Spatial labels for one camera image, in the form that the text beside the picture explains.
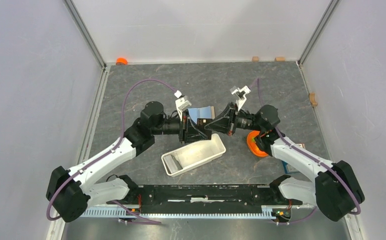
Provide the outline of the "black credit card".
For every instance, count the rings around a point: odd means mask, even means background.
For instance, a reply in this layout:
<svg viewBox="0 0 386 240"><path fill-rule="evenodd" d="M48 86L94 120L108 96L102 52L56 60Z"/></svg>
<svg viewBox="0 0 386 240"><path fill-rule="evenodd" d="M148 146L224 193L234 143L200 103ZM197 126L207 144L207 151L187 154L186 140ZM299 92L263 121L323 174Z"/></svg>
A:
<svg viewBox="0 0 386 240"><path fill-rule="evenodd" d="M205 126L213 121L212 118L197 118L197 128L201 131L205 130Z"/></svg>

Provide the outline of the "beige leather card holder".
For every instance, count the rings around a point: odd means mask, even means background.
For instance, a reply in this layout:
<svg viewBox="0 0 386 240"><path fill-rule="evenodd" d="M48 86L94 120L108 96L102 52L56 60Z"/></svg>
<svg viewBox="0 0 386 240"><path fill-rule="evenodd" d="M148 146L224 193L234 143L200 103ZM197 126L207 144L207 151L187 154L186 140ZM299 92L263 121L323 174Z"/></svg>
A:
<svg viewBox="0 0 386 240"><path fill-rule="evenodd" d="M192 121L195 123L197 119L213 119L215 110L213 106L188 108L188 113Z"/></svg>

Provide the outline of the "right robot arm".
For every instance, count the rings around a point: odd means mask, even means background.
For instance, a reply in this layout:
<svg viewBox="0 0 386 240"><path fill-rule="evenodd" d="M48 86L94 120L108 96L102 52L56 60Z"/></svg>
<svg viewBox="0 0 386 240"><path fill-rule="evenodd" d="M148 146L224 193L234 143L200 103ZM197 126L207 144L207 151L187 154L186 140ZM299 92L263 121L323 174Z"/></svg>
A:
<svg viewBox="0 0 386 240"><path fill-rule="evenodd" d="M257 131L254 141L260 151L293 166L308 178L303 181L283 175L275 179L269 191L272 202L282 204L289 199L311 204L334 222L348 214L359 215L365 195L351 165L343 160L324 159L299 147L278 129L279 123L278 110L272 105L264 105L252 114L231 102L204 128L229 136L236 129Z"/></svg>

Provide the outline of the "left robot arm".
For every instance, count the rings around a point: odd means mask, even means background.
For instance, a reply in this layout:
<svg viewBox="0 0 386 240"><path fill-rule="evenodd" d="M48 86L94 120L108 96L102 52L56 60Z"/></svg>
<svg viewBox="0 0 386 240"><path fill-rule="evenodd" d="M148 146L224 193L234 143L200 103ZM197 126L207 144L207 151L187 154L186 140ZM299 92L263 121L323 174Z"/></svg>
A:
<svg viewBox="0 0 386 240"><path fill-rule="evenodd" d="M212 132L205 128L208 119L193 121L183 103L176 111L178 116L170 118L162 103L148 102L134 123L110 146L69 169L55 168L46 192L47 219L69 223L96 205L119 200L126 204L135 202L138 190L121 177L103 183L98 180L145 152L155 143L156 135L177 135L182 143L188 144L211 139Z"/></svg>

